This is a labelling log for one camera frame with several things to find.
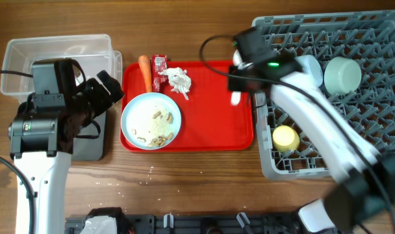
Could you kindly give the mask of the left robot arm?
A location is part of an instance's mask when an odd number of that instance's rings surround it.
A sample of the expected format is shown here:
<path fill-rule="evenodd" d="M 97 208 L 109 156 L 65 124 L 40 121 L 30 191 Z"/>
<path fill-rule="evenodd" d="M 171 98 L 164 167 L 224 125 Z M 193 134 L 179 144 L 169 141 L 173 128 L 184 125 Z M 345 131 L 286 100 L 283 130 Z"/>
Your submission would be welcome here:
<path fill-rule="evenodd" d="M 31 71 L 34 92 L 8 128 L 10 157 L 18 171 L 15 231 L 63 233 L 73 142 L 124 93 L 105 70 L 77 83 L 84 72 L 72 58 L 38 60 Z"/>

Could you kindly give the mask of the light blue plate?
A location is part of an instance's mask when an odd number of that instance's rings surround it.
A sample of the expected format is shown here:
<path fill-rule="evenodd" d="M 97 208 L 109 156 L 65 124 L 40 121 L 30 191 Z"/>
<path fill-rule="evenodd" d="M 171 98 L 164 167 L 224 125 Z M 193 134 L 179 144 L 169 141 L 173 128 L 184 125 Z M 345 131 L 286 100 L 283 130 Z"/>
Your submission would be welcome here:
<path fill-rule="evenodd" d="M 159 150 L 175 139 L 182 124 L 181 111 L 168 96 L 156 92 L 140 94 L 124 108 L 121 131 L 141 150 Z"/>

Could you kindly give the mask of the light blue small bowl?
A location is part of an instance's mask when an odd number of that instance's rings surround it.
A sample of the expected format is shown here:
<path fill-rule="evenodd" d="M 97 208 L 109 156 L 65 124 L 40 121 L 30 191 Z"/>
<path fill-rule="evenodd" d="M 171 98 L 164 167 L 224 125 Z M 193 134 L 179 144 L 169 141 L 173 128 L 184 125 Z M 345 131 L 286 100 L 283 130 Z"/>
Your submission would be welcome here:
<path fill-rule="evenodd" d="M 323 84 L 324 76 L 318 60 L 312 55 L 302 55 L 296 57 L 296 60 L 301 64 L 303 71 L 312 77 L 314 86 L 319 88 Z"/>

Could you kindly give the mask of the white tissue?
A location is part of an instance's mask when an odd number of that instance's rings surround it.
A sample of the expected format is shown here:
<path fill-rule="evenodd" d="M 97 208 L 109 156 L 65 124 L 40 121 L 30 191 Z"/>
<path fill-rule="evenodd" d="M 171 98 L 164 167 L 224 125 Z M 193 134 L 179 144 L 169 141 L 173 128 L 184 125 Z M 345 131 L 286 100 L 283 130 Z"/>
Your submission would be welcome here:
<path fill-rule="evenodd" d="M 168 83 L 172 87 L 171 91 L 182 94 L 186 100 L 189 100 L 187 93 L 190 91 L 192 80 L 187 76 L 187 71 L 180 67 L 167 68 L 158 72 L 159 75 L 168 77 Z"/>

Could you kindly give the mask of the white plastic spoon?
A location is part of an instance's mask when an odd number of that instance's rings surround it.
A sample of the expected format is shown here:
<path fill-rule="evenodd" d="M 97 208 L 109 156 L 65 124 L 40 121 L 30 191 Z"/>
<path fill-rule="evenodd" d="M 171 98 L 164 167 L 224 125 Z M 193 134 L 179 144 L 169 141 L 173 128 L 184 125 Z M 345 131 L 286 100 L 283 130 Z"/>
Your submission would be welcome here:
<path fill-rule="evenodd" d="M 233 64 L 235 66 L 239 66 L 242 63 L 242 58 L 240 56 L 239 51 L 236 49 L 233 54 Z M 241 100 L 241 92 L 233 91 L 231 95 L 231 104 L 232 106 L 237 106 Z"/>

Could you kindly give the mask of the orange carrot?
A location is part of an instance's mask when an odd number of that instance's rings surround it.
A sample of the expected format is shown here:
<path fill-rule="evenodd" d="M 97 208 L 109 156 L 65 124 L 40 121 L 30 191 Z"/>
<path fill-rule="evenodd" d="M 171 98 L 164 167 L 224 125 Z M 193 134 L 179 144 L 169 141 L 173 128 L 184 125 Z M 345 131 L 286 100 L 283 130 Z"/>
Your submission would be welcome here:
<path fill-rule="evenodd" d="M 152 92 L 151 63 L 147 55 L 141 55 L 138 58 L 138 64 L 144 78 L 146 92 Z"/>

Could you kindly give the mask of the mint green bowl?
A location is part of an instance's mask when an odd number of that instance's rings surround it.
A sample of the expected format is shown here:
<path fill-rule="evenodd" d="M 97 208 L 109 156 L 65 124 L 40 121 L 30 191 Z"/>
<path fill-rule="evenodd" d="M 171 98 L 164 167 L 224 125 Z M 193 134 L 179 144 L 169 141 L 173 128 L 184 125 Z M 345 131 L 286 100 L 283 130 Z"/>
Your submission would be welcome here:
<path fill-rule="evenodd" d="M 345 95 L 358 89 L 362 73 L 357 62 L 344 57 L 329 61 L 324 73 L 324 85 L 331 95 Z"/>

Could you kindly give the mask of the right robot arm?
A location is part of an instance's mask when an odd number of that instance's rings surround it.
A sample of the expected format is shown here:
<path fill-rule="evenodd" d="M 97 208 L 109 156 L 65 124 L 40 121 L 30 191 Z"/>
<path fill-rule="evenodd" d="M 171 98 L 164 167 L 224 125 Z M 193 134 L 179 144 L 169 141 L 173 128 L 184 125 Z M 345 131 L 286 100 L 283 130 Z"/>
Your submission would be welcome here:
<path fill-rule="evenodd" d="M 251 27 L 232 37 L 242 61 L 231 67 L 229 89 L 260 92 L 301 128 L 324 158 L 337 185 L 325 197 L 298 209 L 311 233 L 337 228 L 351 231 L 387 211 L 395 232 L 395 155 L 383 156 L 359 135 L 317 89 L 289 53 L 277 54 Z"/>

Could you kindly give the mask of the yellow cup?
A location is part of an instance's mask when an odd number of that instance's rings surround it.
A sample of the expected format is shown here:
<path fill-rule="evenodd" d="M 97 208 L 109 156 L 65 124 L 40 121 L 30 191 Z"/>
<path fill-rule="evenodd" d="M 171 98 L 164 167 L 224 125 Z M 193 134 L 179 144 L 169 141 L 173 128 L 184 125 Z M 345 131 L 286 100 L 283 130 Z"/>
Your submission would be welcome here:
<path fill-rule="evenodd" d="M 297 150 L 300 142 L 297 132 L 287 125 L 276 127 L 272 139 L 276 150 L 282 153 Z"/>

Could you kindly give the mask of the red snack wrapper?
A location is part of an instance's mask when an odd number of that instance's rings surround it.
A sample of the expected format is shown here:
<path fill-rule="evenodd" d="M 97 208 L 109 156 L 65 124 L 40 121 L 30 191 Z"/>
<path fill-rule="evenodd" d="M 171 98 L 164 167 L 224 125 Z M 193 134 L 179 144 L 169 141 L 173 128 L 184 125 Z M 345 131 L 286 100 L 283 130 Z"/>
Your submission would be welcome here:
<path fill-rule="evenodd" d="M 166 70 L 168 58 L 166 55 L 152 55 L 151 58 L 152 91 L 161 92 L 167 82 L 167 76 L 160 73 Z"/>

